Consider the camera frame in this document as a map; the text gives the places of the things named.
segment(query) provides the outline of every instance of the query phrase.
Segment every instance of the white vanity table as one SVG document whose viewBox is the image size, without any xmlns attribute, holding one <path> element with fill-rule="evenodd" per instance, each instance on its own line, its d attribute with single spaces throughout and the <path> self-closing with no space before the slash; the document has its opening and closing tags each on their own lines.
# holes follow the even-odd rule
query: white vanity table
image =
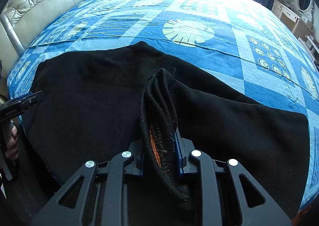
<svg viewBox="0 0 319 226">
<path fill-rule="evenodd" d="M 294 0 L 291 4 L 274 0 L 272 12 L 289 28 L 296 38 L 307 41 L 312 35 L 314 0 Z"/>
<path fill-rule="evenodd" d="M 289 28 L 296 38 L 307 40 L 312 35 L 312 22 L 301 12 L 288 3 L 274 0 L 272 12 Z"/>
</svg>

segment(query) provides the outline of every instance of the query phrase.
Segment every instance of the circle pattern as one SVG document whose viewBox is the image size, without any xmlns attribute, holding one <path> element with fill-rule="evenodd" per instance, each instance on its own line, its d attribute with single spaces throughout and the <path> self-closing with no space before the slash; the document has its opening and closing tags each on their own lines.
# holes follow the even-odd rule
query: circle pattern
<svg viewBox="0 0 319 226">
<path fill-rule="evenodd" d="M 267 63 L 264 59 L 259 58 L 259 59 L 258 59 L 258 63 L 259 63 L 260 66 L 261 66 L 262 68 L 264 68 L 265 70 L 269 70 L 269 65 L 268 65 L 268 63 Z"/>
<path fill-rule="evenodd" d="M 280 55 L 280 53 L 278 52 L 278 50 L 272 49 L 272 51 L 275 53 L 275 55 L 277 55 L 278 57 L 281 57 L 281 55 Z"/>
<path fill-rule="evenodd" d="M 260 56 L 264 56 L 264 55 L 265 55 L 264 52 L 263 52 L 261 49 L 259 49 L 258 47 L 254 47 L 254 50 L 255 50 L 255 52 L 258 53 Z"/>
<path fill-rule="evenodd" d="M 278 59 L 278 63 L 279 63 L 283 68 L 286 68 L 285 63 L 284 63 L 282 60 Z"/>
<path fill-rule="evenodd" d="M 271 59 L 274 63 L 277 61 L 275 56 L 273 56 L 271 53 L 267 53 L 267 56 L 269 59 Z"/>
<path fill-rule="evenodd" d="M 282 75 L 283 75 L 288 81 L 291 81 L 291 78 L 290 78 L 288 72 L 286 72 L 285 70 L 282 72 Z"/>
<path fill-rule="evenodd" d="M 269 46 L 268 46 L 267 44 L 261 43 L 261 45 L 262 45 L 266 50 L 270 51 L 270 48 L 269 48 Z"/>
<path fill-rule="evenodd" d="M 252 37 L 249 37 L 249 41 L 251 41 L 255 45 L 259 45 L 258 41 Z"/>
<path fill-rule="evenodd" d="M 278 76 L 281 76 L 282 74 L 281 74 L 281 71 L 279 70 L 279 68 L 276 66 L 276 65 L 272 65 L 272 69 L 273 69 L 273 71 L 274 72 L 276 72 L 276 74 L 278 75 Z"/>
</svg>

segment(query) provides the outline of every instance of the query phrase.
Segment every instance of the metal screw head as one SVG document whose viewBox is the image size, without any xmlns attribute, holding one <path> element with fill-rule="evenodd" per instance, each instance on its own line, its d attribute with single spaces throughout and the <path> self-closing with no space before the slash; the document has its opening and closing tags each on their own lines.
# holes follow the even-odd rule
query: metal screw head
<svg viewBox="0 0 319 226">
<path fill-rule="evenodd" d="M 230 159 L 230 160 L 228 161 L 228 163 L 229 163 L 229 165 L 231 165 L 231 166 L 233 166 L 233 167 L 235 167 L 235 166 L 238 165 L 238 161 L 237 161 L 236 159 Z"/>
<path fill-rule="evenodd" d="M 85 166 L 87 167 L 87 168 L 91 168 L 91 167 L 94 167 L 94 165 L 95 165 L 95 162 L 94 161 L 88 161 L 87 163 L 85 163 Z"/>
<path fill-rule="evenodd" d="M 123 153 L 122 153 L 122 157 L 123 158 L 129 158 L 129 157 L 131 157 L 132 156 L 132 153 L 130 153 L 129 151 L 124 151 Z"/>
<path fill-rule="evenodd" d="M 201 152 L 199 151 L 199 150 L 193 150 L 192 151 L 192 155 L 194 156 L 194 157 L 199 157 L 199 156 L 201 156 Z"/>
</svg>

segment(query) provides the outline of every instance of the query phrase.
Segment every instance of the blue bedspread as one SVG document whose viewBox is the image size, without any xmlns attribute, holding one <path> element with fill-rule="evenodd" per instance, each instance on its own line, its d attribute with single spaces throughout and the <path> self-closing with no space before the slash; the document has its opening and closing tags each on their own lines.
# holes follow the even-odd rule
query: blue bedspread
<svg viewBox="0 0 319 226">
<path fill-rule="evenodd" d="M 319 74 L 294 35 L 251 0 L 85 0 L 26 50 L 8 76 L 10 97 L 29 91 L 38 64 L 46 59 L 141 40 L 266 106 L 305 114 L 311 159 L 301 208 L 314 198 L 319 191 Z"/>
</svg>

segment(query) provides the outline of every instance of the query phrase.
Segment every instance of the black clamp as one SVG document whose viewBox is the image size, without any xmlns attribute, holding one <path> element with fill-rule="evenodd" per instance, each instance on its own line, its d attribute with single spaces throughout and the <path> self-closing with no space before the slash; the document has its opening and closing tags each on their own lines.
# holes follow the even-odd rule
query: black clamp
<svg viewBox="0 0 319 226">
<path fill-rule="evenodd" d="M 24 114 L 30 106 L 41 102 L 44 99 L 44 93 L 39 91 L 37 93 L 28 93 L 18 98 L 11 99 L 0 105 L 0 164 L 2 165 L 4 174 L 8 181 L 17 176 L 17 166 L 14 161 L 11 161 L 5 156 L 7 151 L 7 141 L 11 137 L 13 128 L 13 121 L 11 119 Z"/>
<path fill-rule="evenodd" d="M 199 178 L 201 192 L 201 226 L 223 225 L 223 199 L 218 185 L 219 174 L 232 182 L 241 226 L 291 226 L 291 221 L 253 176 L 235 159 L 220 162 L 196 150 L 192 141 L 175 137 L 177 170 L 181 177 Z M 49 200 L 31 226 L 128 226 L 127 185 L 124 176 L 143 175 L 143 144 L 133 142 L 128 151 L 110 162 L 86 162 Z M 250 206 L 242 184 L 245 178 L 262 197 Z"/>
</svg>

